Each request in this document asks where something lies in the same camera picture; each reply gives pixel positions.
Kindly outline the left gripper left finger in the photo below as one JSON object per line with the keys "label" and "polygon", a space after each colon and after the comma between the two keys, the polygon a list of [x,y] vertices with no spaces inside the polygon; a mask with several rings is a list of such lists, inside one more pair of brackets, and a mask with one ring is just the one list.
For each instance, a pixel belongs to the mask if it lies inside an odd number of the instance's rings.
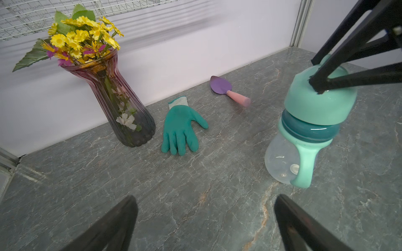
{"label": "left gripper left finger", "polygon": [[63,251],[127,251],[133,236],[138,205],[126,196],[87,231],[65,246]]}

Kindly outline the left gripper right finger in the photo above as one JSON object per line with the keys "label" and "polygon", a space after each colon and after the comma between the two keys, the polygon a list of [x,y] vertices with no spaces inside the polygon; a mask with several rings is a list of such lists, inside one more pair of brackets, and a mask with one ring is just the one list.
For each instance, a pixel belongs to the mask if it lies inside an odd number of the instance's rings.
{"label": "left gripper right finger", "polygon": [[274,212],[286,251],[351,250],[287,195],[276,198]]}

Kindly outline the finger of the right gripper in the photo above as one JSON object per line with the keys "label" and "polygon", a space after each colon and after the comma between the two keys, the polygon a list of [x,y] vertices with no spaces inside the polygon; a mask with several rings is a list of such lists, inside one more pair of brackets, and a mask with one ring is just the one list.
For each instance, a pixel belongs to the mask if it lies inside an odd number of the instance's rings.
{"label": "finger of the right gripper", "polygon": [[313,65],[331,54],[340,62],[359,60],[402,48],[401,1],[357,1],[312,59]]}
{"label": "finger of the right gripper", "polygon": [[401,83],[401,63],[330,77],[343,63],[401,47],[402,2],[358,1],[312,59],[319,69],[309,83],[318,94],[347,87]]}

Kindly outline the mint bottle cap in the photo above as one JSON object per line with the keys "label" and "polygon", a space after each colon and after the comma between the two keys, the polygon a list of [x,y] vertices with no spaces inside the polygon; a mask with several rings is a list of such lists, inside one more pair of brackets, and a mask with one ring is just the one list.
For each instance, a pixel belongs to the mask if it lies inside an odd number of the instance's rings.
{"label": "mint bottle cap", "polygon": [[344,122],[357,99],[358,88],[348,87],[318,94],[309,79],[330,58],[295,75],[286,95],[285,109],[295,118],[310,124],[329,126]]}

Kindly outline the teal bottle collar with nipple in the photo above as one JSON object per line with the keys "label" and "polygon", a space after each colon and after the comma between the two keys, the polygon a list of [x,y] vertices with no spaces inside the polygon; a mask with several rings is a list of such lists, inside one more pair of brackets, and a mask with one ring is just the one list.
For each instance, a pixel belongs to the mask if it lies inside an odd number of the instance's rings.
{"label": "teal bottle collar with nipple", "polygon": [[291,136],[309,143],[323,143],[332,140],[340,131],[340,124],[317,125],[304,122],[292,116],[286,109],[282,112],[282,126]]}

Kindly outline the clear baby bottle body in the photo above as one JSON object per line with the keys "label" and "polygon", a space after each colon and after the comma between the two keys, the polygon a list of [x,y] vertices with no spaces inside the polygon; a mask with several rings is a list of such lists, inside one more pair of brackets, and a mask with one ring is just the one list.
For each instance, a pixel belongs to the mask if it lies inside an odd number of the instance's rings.
{"label": "clear baby bottle body", "polygon": [[265,152],[264,163],[274,179],[290,185],[299,171],[299,151],[293,143],[278,133]]}

